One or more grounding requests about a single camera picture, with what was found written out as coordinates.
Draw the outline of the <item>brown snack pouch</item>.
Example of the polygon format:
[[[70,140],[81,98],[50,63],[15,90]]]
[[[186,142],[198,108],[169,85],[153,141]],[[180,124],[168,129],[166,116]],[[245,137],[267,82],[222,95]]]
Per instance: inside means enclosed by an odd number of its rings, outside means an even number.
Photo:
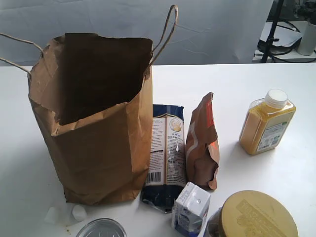
[[[220,163],[212,101],[213,93],[209,92],[192,111],[185,143],[187,178],[206,190],[217,189]]]

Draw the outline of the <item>brown paper grocery bag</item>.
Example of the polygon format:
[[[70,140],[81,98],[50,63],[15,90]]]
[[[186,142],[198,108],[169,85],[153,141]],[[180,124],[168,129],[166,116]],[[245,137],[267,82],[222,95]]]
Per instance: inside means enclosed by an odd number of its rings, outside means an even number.
[[[148,175],[152,64],[171,35],[66,33],[27,71],[29,101],[67,202],[135,199]]]

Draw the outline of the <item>clear plastic wrapper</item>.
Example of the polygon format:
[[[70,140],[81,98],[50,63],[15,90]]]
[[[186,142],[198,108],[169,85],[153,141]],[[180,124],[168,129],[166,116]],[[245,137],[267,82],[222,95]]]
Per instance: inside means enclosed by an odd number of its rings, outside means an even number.
[[[86,218],[87,212],[83,205],[65,200],[54,200],[50,203],[43,220],[47,224],[71,226]]]

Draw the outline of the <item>dark blue noodle packet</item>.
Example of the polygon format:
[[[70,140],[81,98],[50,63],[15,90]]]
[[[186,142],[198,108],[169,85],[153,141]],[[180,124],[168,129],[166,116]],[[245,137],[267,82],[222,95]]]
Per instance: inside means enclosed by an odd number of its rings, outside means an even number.
[[[153,105],[153,131],[149,172],[141,201],[164,213],[187,183],[182,106]]]

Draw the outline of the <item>small white milk carton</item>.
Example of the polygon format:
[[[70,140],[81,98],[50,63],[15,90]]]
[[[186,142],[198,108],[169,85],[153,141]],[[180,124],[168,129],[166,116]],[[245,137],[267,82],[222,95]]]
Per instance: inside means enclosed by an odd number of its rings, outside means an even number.
[[[211,195],[188,182],[175,200],[171,226],[185,237],[197,237],[206,222]]]

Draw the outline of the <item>yellow millet plastic bottle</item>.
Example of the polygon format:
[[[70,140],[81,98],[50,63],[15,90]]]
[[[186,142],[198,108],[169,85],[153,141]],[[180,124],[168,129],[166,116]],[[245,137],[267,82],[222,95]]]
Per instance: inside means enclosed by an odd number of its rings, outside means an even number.
[[[250,104],[239,136],[240,145],[250,155],[274,149],[295,112],[295,105],[284,91],[269,90],[264,98]]]

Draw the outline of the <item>silver tin can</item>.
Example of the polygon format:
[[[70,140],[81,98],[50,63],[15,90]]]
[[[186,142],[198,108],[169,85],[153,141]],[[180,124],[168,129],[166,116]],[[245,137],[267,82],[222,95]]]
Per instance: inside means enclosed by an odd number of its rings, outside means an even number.
[[[116,220],[99,218],[83,226],[76,237],[127,237],[127,234]]]

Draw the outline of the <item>jar with gold lid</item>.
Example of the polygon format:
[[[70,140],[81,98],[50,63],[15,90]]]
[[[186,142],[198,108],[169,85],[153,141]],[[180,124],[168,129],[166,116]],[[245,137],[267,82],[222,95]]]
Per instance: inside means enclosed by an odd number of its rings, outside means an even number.
[[[297,237],[288,210],[273,197],[253,190],[229,196],[208,220],[205,237]]]

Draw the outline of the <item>black tripod stand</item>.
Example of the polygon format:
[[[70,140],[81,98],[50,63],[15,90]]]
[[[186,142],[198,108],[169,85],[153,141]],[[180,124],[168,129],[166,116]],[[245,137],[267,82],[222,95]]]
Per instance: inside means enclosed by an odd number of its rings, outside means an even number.
[[[263,47],[263,56],[260,60],[260,63],[266,63],[269,53],[270,53],[270,49],[273,45],[274,42],[279,41],[279,39],[275,38],[275,31],[276,31],[276,27],[277,27],[277,23],[279,21],[280,15],[281,15],[281,10],[284,4],[284,0],[274,0],[272,3],[272,7],[270,9],[269,15],[268,15],[268,20],[272,20],[272,25],[271,25],[271,29],[270,32],[267,36],[266,41],[263,42],[258,42],[258,50],[261,50],[261,46]]]

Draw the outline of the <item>white paper sheet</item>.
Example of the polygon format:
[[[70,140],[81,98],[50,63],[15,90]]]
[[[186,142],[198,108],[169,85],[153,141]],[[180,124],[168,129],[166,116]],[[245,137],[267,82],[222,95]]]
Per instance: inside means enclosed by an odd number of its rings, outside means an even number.
[[[272,27],[272,23],[265,23],[263,31],[260,36],[261,41],[267,40],[270,34],[271,27]],[[294,43],[296,43],[298,40],[302,38],[302,34],[292,29],[288,29],[282,26],[277,26],[274,33],[274,38],[279,39],[279,40],[273,42],[273,46],[291,47]]]

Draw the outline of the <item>white cylinder container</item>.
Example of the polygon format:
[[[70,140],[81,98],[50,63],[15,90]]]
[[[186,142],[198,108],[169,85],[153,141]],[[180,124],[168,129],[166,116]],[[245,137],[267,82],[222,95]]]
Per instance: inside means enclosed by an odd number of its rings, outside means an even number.
[[[308,21],[307,27],[303,33],[297,52],[304,56],[312,55],[316,47],[316,24]]]

